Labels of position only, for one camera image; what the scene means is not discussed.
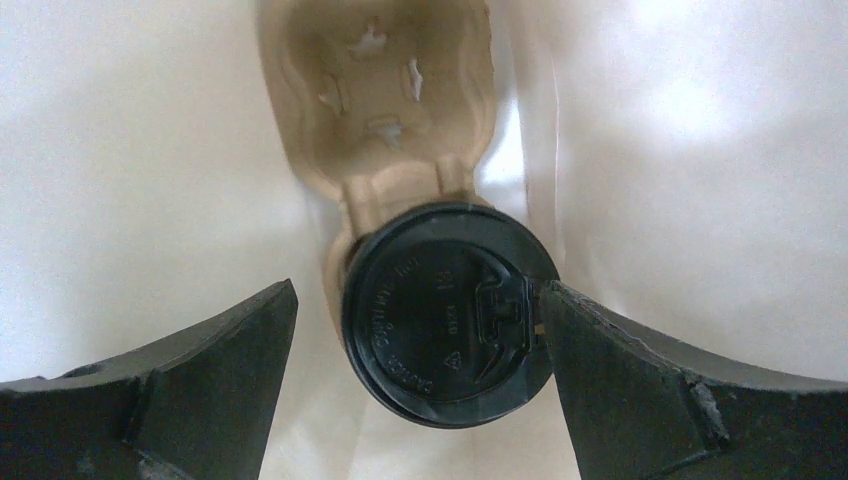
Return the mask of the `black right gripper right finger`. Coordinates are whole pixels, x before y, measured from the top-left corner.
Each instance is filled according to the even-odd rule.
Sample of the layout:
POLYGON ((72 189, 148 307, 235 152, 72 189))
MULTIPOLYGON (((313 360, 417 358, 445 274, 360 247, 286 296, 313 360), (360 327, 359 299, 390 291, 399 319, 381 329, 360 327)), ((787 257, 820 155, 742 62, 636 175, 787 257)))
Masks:
POLYGON ((585 479, 843 479, 847 386, 646 327, 559 283, 539 316, 585 479))

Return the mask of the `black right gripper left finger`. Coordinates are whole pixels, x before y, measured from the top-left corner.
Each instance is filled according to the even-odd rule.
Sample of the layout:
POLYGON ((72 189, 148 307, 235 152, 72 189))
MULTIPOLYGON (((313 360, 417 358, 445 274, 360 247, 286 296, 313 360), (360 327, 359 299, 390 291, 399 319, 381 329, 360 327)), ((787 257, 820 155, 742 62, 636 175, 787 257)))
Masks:
POLYGON ((1 386, 5 479, 255 479, 296 317, 293 284, 47 379, 1 386))

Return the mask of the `black plastic cup lid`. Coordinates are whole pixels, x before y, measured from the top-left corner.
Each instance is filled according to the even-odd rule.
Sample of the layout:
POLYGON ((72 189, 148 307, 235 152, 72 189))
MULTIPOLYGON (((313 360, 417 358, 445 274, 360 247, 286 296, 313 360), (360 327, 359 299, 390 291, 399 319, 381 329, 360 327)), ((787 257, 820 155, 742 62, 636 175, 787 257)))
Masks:
POLYGON ((490 423, 551 377, 538 294, 557 276, 536 236, 502 212, 415 207, 353 257, 340 317, 347 357, 368 392, 405 420, 490 423))

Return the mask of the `brown paper bag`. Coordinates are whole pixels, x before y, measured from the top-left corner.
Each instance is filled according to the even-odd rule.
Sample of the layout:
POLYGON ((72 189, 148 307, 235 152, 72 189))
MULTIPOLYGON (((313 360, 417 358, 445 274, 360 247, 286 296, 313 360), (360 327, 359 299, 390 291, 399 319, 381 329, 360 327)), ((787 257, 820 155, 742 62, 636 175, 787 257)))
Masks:
MULTIPOLYGON (((1 377, 55 377, 291 279, 265 479, 575 479, 554 384, 489 425, 399 419, 320 267, 340 216, 290 170, 257 1, 1 5, 1 377)), ((482 196, 565 283, 750 364, 847 377, 847 5, 494 1, 482 196)))

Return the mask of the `brown cardboard cup carrier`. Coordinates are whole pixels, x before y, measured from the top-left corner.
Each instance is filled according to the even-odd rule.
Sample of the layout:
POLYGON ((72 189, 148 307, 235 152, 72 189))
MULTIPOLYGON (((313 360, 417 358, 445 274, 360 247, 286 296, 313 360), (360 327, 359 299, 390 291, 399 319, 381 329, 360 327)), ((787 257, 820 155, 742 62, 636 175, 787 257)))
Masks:
POLYGON ((295 175, 335 202, 322 280, 341 316, 357 244, 400 214, 479 201, 497 114, 483 1, 263 1, 258 45, 295 175))

